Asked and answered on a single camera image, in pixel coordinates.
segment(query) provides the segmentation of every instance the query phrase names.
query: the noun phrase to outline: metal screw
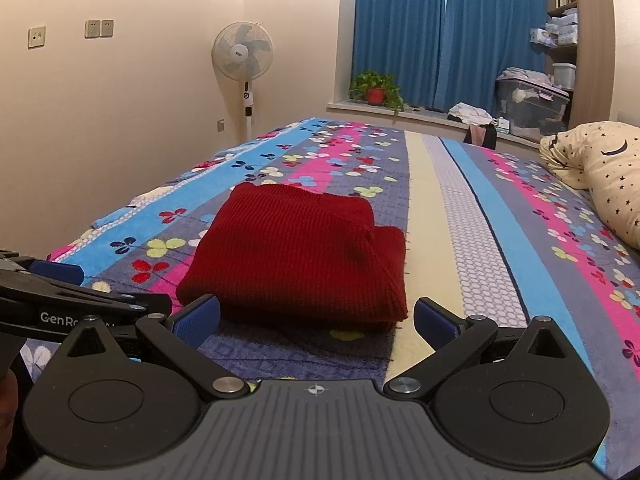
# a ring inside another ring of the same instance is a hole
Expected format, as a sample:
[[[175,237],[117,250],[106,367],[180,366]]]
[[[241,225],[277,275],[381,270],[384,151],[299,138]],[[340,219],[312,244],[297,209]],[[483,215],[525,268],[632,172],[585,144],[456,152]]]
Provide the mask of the metal screw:
[[[389,389],[396,394],[412,394],[420,389],[420,381],[412,377],[396,377],[389,381]]]
[[[221,394],[236,394],[244,388],[244,381],[237,377],[219,377],[213,381],[213,389]]]

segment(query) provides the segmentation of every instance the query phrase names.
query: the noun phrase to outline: red garment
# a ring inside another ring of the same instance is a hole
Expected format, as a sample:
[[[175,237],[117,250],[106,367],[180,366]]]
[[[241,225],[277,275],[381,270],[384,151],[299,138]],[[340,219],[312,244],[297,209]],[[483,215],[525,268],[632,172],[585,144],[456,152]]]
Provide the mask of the red garment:
[[[245,322],[391,330],[407,317],[404,234],[376,227],[360,197],[236,186],[176,289]]]

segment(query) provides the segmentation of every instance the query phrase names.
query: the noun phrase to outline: yellow stripe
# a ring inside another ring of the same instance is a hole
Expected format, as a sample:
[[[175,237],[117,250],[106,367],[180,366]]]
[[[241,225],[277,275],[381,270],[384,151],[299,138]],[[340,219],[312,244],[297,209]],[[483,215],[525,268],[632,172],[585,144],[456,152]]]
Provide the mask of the yellow stripe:
[[[440,183],[422,134],[405,132],[409,153],[409,219],[404,290],[409,317],[398,324],[386,380],[407,370],[433,350],[414,328],[414,304],[429,297],[463,316],[462,294]]]

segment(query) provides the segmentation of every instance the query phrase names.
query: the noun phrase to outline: floral bedspread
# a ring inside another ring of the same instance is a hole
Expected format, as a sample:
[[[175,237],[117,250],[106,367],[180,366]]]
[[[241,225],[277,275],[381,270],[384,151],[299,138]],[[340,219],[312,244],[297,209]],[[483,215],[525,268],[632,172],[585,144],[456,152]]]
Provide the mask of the floral bedspread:
[[[175,287],[194,248],[242,181],[367,198],[377,224],[406,233],[410,307],[430,296],[461,316],[483,313],[504,326],[552,316],[610,404],[611,427],[596,464],[612,478],[638,466],[640,268],[587,202],[537,162],[311,118],[221,152],[136,197],[51,257],[82,266],[86,286],[165,292],[180,308]],[[200,351],[249,381],[382,384],[425,357],[418,340],[410,319],[387,335],[223,321]],[[31,341],[22,352],[37,375],[54,350]]]

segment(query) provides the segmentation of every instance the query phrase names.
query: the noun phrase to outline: red flower pot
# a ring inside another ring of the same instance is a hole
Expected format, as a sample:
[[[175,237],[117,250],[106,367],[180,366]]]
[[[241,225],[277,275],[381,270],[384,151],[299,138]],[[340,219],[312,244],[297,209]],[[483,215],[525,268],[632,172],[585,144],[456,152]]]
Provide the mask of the red flower pot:
[[[382,106],[385,102],[385,91],[382,88],[369,88],[367,90],[367,103],[372,106]]]

